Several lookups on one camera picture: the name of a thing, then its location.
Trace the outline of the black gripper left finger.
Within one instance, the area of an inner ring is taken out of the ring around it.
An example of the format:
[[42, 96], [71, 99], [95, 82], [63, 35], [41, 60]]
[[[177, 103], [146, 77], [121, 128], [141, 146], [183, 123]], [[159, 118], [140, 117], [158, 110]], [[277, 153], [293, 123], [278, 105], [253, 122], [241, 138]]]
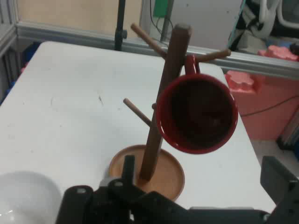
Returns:
[[75, 186], [64, 193], [57, 224], [183, 224], [189, 212], [152, 191], [133, 184], [135, 157], [125, 156], [121, 177], [94, 191]]

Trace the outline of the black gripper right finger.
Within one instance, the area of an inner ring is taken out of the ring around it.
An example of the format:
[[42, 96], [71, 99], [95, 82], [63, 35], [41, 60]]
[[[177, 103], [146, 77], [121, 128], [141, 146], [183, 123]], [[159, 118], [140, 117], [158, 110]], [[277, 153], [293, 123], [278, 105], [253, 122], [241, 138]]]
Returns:
[[297, 224], [299, 222], [299, 179], [274, 156], [264, 156], [260, 183], [276, 205], [265, 222]]

